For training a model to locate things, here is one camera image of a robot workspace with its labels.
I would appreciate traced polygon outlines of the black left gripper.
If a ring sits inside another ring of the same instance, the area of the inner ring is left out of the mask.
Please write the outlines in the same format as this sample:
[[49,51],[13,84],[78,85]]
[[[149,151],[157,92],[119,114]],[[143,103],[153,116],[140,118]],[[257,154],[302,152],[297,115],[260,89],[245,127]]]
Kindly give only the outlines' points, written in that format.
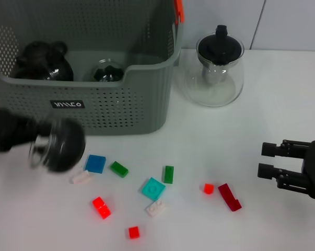
[[35,141],[37,137],[49,137],[51,131],[50,119],[36,121],[0,109],[0,152],[8,152],[13,146]]

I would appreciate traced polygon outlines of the glass teacup black sleeve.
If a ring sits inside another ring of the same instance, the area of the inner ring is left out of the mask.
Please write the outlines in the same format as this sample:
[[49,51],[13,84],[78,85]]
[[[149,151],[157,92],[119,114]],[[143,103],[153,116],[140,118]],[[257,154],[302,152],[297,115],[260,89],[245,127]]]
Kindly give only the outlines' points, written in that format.
[[91,71],[91,80],[96,82],[118,82],[124,76],[124,66],[111,59],[100,60]]
[[40,67],[39,79],[46,81],[73,81],[74,73],[64,55],[48,55]]
[[29,150],[30,167],[44,166],[52,173],[71,170],[82,158],[86,147],[81,124],[70,118],[47,118],[52,121],[49,137],[37,137]]

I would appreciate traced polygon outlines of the white toy brick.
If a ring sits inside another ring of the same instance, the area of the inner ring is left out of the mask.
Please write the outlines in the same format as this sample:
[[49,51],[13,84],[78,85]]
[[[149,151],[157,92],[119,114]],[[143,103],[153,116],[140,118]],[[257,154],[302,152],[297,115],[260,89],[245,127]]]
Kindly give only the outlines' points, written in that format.
[[145,209],[145,211],[150,217],[153,218],[156,215],[158,215],[165,207],[166,207],[166,203],[163,200],[159,199],[153,202],[151,205],[149,205]]
[[70,184],[83,184],[91,180],[91,174],[87,170],[76,173],[69,179]]

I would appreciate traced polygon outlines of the grey perforated plastic storage bin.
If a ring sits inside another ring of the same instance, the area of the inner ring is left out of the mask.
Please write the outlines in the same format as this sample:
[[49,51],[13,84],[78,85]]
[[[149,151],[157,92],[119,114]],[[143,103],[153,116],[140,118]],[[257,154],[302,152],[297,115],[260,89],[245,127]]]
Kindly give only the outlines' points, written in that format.
[[[183,25],[173,0],[0,0],[0,108],[73,118],[87,135],[152,133],[166,121]],[[65,42],[74,80],[14,78],[34,41]],[[120,81],[91,80],[103,59],[124,66]]]

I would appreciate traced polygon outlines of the dark red long brick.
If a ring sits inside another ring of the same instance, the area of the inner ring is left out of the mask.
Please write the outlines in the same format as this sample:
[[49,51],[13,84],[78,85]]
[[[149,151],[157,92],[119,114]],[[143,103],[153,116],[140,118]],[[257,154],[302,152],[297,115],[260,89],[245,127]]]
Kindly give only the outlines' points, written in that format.
[[228,184],[223,184],[221,186],[218,187],[218,190],[222,196],[222,198],[224,199],[225,203],[227,204],[227,206],[229,207],[229,209],[232,212],[238,211],[239,209],[242,208],[239,200],[237,200],[231,189],[229,188]]

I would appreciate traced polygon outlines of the blue square toy plate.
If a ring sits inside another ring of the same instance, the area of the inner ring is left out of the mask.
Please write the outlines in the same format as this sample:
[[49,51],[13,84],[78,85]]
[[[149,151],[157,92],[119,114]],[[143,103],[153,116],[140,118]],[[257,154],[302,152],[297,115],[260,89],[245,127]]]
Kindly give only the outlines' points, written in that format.
[[85,170],[91,173],[102,174],[106,163],[106,158],[99,155],[89,155],[86,161]]

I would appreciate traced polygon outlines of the dark clay teapot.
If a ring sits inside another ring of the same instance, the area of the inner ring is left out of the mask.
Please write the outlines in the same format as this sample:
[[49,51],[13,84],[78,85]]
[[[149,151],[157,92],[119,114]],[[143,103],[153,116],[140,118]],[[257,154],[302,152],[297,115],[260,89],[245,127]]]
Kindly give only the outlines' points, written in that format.
[[46,43],[34,41],[28,44],[23,53],[16,57],[16,66],[13,73],[14,78],[18,79],[39,79],[41,65],[45,62],[48,55],[65,54],[68,51],[67,44],[62,41]]

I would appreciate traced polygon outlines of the clear glass teapot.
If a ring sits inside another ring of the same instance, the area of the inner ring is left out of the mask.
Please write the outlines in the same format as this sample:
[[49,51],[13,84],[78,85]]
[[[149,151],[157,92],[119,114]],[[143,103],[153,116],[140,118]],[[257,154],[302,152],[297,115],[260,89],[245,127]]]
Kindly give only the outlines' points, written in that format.
[[196,44],[195,52],[182,52],[173,78],[178,91],[188,100],[202,106],[222,107],[236,100],[244,85],[243,43],[230,35],[232,57],[215,64],[209,44],[216,36],[208,33]]

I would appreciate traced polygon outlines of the green toy brick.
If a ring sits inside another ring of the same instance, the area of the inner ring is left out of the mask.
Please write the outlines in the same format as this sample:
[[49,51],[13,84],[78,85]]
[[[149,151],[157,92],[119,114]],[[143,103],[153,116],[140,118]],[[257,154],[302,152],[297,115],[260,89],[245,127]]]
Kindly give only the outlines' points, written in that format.
[[124,178],[129,173],[129,170],[117,161],[110,165],[110,169],[121,178]]
[[173,184],[174,167],[165,166],[164,183]]

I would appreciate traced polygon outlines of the bright red toy brick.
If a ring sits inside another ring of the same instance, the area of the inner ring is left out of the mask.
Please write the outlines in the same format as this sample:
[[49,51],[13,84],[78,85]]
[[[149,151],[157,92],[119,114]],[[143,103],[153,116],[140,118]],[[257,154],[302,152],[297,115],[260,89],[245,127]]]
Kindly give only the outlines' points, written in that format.
[[103,219],[106,219],[111,215],[111,211],[101,197],[97,197],[92,201],[94,208],[100,214]]

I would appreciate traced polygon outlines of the teal square toy plate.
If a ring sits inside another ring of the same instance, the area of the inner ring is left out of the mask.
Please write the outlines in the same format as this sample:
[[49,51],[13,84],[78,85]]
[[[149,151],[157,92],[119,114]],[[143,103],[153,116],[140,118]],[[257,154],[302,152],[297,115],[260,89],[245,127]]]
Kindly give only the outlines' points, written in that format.
[[151,177],[143,186],[142,194],[152,201],[156,201],[160,198],[165,188],[166,186],[164,184]]

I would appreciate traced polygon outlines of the black lid with steel strainer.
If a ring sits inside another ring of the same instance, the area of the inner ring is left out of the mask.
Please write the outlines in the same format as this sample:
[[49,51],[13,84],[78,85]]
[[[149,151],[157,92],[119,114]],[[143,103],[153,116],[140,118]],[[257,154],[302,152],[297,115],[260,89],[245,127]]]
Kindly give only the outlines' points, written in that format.
[[236,66],[244,54],[244,45],[228,34],[227,26],[218,25],[214,33],[202,37],[196,45],[202,75],[209,84],[223,82],[228,71]]

